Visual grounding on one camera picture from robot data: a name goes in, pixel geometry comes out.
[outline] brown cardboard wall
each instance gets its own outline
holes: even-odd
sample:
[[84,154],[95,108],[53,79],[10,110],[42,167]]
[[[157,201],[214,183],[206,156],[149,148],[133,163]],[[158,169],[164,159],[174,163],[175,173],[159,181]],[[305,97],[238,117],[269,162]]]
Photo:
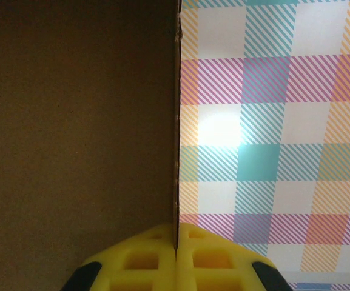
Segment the brown cardboard wall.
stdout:
[[172,220],[175,3],[80,2],[0,1],[0,291]]

